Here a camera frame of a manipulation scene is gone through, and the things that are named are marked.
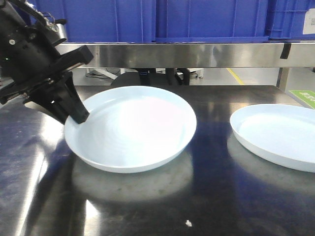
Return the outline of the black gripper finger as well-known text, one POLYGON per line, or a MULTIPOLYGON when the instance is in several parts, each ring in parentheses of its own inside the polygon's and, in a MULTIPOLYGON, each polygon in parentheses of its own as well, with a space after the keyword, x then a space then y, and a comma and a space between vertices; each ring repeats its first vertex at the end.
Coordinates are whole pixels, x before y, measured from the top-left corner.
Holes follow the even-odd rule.
POLYGON ((27 108, 47 114, 61 124, 65 124, 65 121, 68 117, 68 113, 55 99, 44 94, 29 95, 24 99, 23 105, 27 108))
POLYGON ((89 112, 81 101, 73 83, 72 72, 68 71, 59 77, 52 86, 52 114, 62 124, 70 116, 77 124, 84 123, 89 112))

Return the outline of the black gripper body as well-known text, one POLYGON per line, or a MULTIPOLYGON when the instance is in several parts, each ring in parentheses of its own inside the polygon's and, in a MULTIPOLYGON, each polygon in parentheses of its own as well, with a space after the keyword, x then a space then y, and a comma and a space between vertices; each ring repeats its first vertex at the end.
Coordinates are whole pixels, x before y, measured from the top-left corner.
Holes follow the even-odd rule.
POLYGON ((14 81, 0 90, 0 102, 45 84, 49 78, 93 59, 84 45, 61 55, 40 31, 27 26, 0 27, 0 65, 14 81))

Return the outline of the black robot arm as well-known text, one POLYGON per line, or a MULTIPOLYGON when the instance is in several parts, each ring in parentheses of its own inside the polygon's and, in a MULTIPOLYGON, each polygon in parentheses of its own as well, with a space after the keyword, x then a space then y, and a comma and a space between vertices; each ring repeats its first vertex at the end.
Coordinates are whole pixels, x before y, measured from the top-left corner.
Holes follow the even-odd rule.
POLYGON ((0 90, 1 104, 24 95, 25 104, 33 102, 62 124, 68 117, 76 123, 87 120, 71 70, 88 64, 93 55, 86 45, 60 54, 56 46, 62 42, 56 21, 26 0, 0 2, 0 67, 13 80, 0 90))

